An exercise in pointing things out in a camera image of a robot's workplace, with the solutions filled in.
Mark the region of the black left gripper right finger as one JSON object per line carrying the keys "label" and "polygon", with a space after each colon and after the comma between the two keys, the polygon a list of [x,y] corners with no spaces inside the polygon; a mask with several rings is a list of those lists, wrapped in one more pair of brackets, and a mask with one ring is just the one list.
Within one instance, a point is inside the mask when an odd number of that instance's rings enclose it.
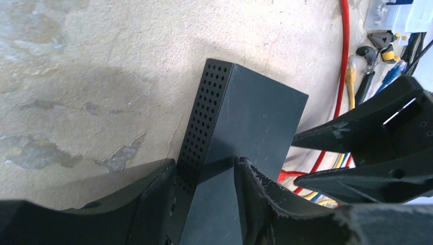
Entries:
{"label": "black left gripper right finger", "polygon": [[355,204],[331,209],[234,159],[243,244],[432,244],[432,205]]}

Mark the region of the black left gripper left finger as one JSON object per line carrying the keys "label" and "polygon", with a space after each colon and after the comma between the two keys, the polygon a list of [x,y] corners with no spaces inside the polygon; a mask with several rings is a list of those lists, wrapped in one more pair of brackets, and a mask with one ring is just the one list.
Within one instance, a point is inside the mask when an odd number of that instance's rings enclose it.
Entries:
{"label": "black left gripper left finger", "polygon": [[164,244],[175,176],[175,161],[164,159],[148,176],[80,209],[1,201],[1,244]]}

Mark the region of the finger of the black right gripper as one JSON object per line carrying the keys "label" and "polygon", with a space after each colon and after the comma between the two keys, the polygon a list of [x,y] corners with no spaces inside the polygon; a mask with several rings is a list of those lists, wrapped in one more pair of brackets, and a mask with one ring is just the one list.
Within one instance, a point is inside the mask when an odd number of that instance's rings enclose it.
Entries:
{"label": "finger of the black right gripper", "polygon": [[351,153],[369,165],[426,151],[432,155],[432,92],[401,76],[353,110],[295,135],[293,146]]}
{"label": "finger of the black right gripper", "polygon": [[432,159],[402,159],[324,170],[298,177],[295,185],[317,191],[342,204],[402,204],[432,196]]}

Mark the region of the black network switch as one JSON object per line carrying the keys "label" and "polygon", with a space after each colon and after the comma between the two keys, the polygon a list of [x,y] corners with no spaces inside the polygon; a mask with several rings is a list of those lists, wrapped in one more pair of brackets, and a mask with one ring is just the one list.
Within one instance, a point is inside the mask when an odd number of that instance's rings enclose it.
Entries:
{"label": "black network switch", "polygon": [[276,180],[307,100],[239,64],[206,60],[177,160],[167,244],[242,244],[234,159]]}

